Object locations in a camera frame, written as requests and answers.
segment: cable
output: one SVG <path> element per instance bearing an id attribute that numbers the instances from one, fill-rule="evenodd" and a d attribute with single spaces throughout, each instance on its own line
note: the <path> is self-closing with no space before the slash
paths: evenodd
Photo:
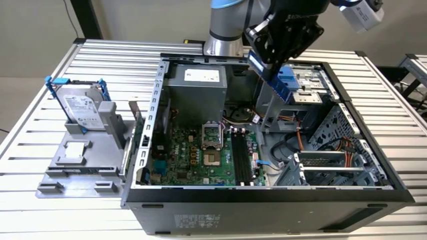
<path id="1" fill-rule="evenodd" d="M 229 120 L 225 116 L 221 116 L 221 119 L 224 119 L 225 122 L 232 124 L 232 125 L 244 125 L 244 124 L 252 124 L 253 123 L 251 121 L 233 121 L 233 120 Z"/>
<path id="2" fill-rule="evenodd" d="M 300 127 L 301 127 L 301 121 L 297 122 L 296 137 L 297 137 L 299 150 L 304 151 L 304 145 L 303 145 L 301 134 L 300 134 Z"/>
<path id="3" fill-rule="evenodd" d="M 316 151 L 321 151 L 329 144 L 335 143 L 336 141 L 341 140 L 343 138 L 335 138 L 333 140 L 328 141 L 325 144 L 323 144 Z"/>
<path id="4" fill-rule="evenodd" d="M 271 158 L 272 158 L 273 160 L 276 160 L 277 162 L 285 162 L 285 163 L 287 163 L 287 162 L 289 161 L 289 159 L 280 159 L 280 158 L 277 158 L 277 157 L 275 156 L 275 149 L 279 148 L 281 145 L 284 145 L 291 152 L 293 152 L 293 153 L 300 152 L 300 149 L 295 148 L 295 147 L 291 146 L 291 144 L 288 143 L 288 140 L 289 140 L 291 138 L 293 138 L 293 137 L 296 136 L 296 134 L 297 134 L 297 133 L 296 133 L 296 131 L 295 131 L 295 132 L 291 132 L 291 133 L 283 135 L 283 136 L 284 136 L 283 140 L 277 141 L 277 142 L 272 145 L 272 147 L 269 148 L 269 156 L 271 156 Z M 309 134 L 309 131 L 300 131 L 299 134 L 300 134 L 300 135 L 308 135 L 308 134 Z"/>
<path id="5" fill-rule="evenodd" d="M 76 26 L 73 24 L 72 17 L 69 16 L 67 2 L 65 2 L 65 0 L 61 0 L 61 1 L 64 2 L 64 5 L 65 5 L 65 11 L 67 11 L 68 19 L 69 19 L 69 22 L 71 22 L 71 25 L 72 25 L 72 28 L 73 28 L 73 31 L 75 31 L 75 35 L 79 38 L 77 29 L 76 29 Z"/>
<path id="6" fill-rule="evenodd" d="M 272 167 L 269 164 L 261 164 L 261 165 L 268 166 L 268 167 L 269 167 L 272 170 L 275 170 L 275 171 L 280 171 L 280 169 Z"/>

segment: ram slot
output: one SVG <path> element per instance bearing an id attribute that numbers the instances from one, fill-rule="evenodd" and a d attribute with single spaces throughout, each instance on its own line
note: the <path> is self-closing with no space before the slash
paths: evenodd
<path id="1" fill-rule="evenodd" d="M 236 184 L 243 183 L 244 185 L 249 185 L 252 176 L 244 133 L 237 132 L 231 134 L 231 147 Z"/>

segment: aluminum extrusion table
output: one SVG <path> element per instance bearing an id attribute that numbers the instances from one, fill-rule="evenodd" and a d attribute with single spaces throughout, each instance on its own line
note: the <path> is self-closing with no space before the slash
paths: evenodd
<path id="1" fill-rule="evenodd" d="M 139 108 L 147 111 L 160 53 L 200 55 L 201 52 L 200 44 L 87 40 L 72 45 L 51 75 L 91 81 L 103 77 L 117 113 L 127 119 L 132 118 L 127 104 L 131 97 L 137 97 Z M 351 51 L 307 50 L 297 59 L 329 63 L 410 188 L 415 205 L 348 234 L 200 235 L 176 236 L 175 239 L 427 239 L 426 122 L 367 57 Z M 0 233 L 4 233 L 0 239 L 147 237 L 132 212 L 120 209 L 119 198 L 36 198 L 37 184 L 65 133 L 64 120 L 57 101 L 41 87 L 0 145 Z"/>

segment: blue drive bracket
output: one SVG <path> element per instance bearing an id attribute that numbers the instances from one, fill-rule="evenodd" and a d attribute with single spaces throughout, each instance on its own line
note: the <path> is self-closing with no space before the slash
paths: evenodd
<path id="1" fill-rule="evenodd" d="M 284 65 L 280 68 L 279 74 L 269 80 L 267 79 L 267 77 L 269 76 L 269 69 L 267 68 L 265 64 L 259 59 L 253 51 L 248 52 L 247 62 L 253 68 L 259 77 L 271 86 L 280 99 L 285 103 L 289 103 L 289 98 L 292 95 L 291 91 L 300 88 L 300 84 L 296 80 L 291 67 Z"/>
<path id="2" fill-rule="evenodd" d="M 52 84 L 53 84 L 53 85 L 67 85 L 68 83 L 71 83 L 71 79 L 69 79 L 69 78 L 57 77 L 57 78 L 55 78 L 53 80 L 52 80 L 52 77 L 51 77 L 51 76 L 47 76 L 47 77 L 44 78 L 44 85 L 45 85 L 47 89 L 49 90 L 49 92 L 51 92 L 51 94 L 52 94 L 52 97 L 57 100 L 57 103 L 59 103 L 59 105 L 60 105 L 60 108 L 61 108 L 61 110 L 63 110 L 63 112 L 64 112 L 64 114 L 65 114 L 65 116 L 67 116 L 67 124 L 72 124 L 73 121 L 72 121 L 71 117 L 69 117 L 68 114 L 67 114 L 67 110 L 65 110 L 65 108 L 64 108 L 64 106 L 63 106 L 63 103 L 61 103 L 61 101 L 60 101 L 60 99 L 59 99 L 59 96 L 57 96 L 56 91 L 55 91 L 53 86 L 52 86 Z M 88 132 L 88 129 L 87 129 L 84 126 L 79 126 L 79 127 L 80 127 L 80 130 L 81 130 L 83 134 L 85 134 L 85 133 Z"/>
<path id="3" fill-rule="evenodd" d="M 45 78 L 44 78 L 44 85 L 45 85 L 45 87 L 47 87 L 47 89 L 49 90 L 49 92 L 51 92 L 51 94 L 52 94 L 52 97 L 57 100 L 57 102 L 59 102 L 59 105 L 60 105 L 60 108 L 61 108 L 61 110 L 64 111 L 64 113 L 65 113 L 65 116 L 67 116 L 67 122 L 72 122 L 72 119 L 71 119 L 71 117 L 68 116 L 68 114 L 67 114 L 67 111 L 65 111 L 65 108 L 64 108 L 64 106 L 63 106 L 63 103 L 61 103 L 61 101 L 60 101 L 60 99 L 59 99 L 59 96 L 57 96 L 57 94 L 56 94 L 56 91 L 55 91 L 55 89 L 53 89 L 53 86 L 52 86 L 52 77 L 51 76 L 47 76 Z"/>

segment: white label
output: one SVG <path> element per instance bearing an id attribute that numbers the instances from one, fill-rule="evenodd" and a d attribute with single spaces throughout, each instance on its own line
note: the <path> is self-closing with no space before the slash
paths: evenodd
<path id="1" fill-rule="evenodd" d="M 184 75 L 184 81 L 211 83 L 220 82 L 219 70 L 187 69 Z"/>
<path id="2" fill-rule="evenodd" d="M 217 228 L 220 214 L 175 214 L 175 225 L 179 229 Z"/>
<path id="3" fill-rule="evenodd" d="M 257 114 L 255 114 L 255 116 L 253 116 L 253 118 L 252 118 L 252 122 L 253 122 L 255 124 L 257 124 L 259 121 L 260 121 L 260 116 L 259 116 Z"/>
<path id="4" fill-rule="evenodd" d="M 104 130 L 93 100 L 87 96 L 64 95 L 64 100 L 77 124 L 88 130 Z"/>

